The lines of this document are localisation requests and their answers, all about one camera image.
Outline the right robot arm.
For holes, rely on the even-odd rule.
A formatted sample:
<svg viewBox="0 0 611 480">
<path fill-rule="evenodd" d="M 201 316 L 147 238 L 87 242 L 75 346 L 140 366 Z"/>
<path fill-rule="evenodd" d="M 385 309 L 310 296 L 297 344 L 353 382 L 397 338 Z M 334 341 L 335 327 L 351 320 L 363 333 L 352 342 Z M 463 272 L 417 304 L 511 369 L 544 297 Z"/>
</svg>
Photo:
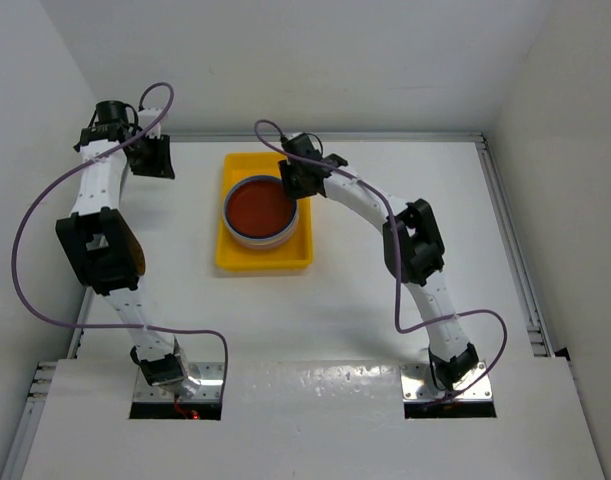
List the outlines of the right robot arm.
<svg viewBox="0 0 611 480">
<path fill-rule="evenodd" d="M 427 327 L 429 360 L 438 389 L 452 391 L 479 361 L 461 328 L 443 274 L 445 246 L 430 204 L 407 202 L 365 186 L 348 162 L 323 155 L 305 133 L 280 139 L 288 158 L 279 163 L 286 193 L 296 199 L 321 195 L 358 214 L 382 234 L 384 261 L 411 294 Z"/>
</svg>

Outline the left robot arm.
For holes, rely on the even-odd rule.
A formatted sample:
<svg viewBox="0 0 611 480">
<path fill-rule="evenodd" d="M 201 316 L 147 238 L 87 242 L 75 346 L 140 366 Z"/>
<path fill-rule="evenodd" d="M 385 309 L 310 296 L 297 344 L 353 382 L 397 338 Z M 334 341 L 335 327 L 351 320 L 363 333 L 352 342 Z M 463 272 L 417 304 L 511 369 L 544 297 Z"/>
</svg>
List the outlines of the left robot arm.
<svg viewBox="0 0 611 480">
<path fill-rule="evenodd" d="M 114 310 L 133 342 L 132 361 L 148 385 L 174 391 L 188 366 L 176 337 L 154 330 L 160 320 L 145 295 L 144 251 L 119 210 L 129 174 L 173 179 L 170 138 L 162 134 L 160 108 L 106 100 L 74 149 L 85 168 L 68 217 L 55 230 L 79 282 Z"/>
</svg>

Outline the cream white plate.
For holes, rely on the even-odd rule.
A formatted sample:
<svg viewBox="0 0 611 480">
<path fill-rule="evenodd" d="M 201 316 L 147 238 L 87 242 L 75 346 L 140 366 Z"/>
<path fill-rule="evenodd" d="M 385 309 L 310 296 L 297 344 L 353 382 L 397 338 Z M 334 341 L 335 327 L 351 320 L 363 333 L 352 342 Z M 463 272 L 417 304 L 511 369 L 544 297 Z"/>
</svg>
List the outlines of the cream white plate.
<svg viewBox="0 0 611 480">
<path fill-rule="evenodd" d="M 253 221 L 243 223 L 226 223 L 226 228 L 233 239 L 249 249 L 273 249 L 286 243 L 296 232 L 296 220 L 287 223 Z"/>
</svg>

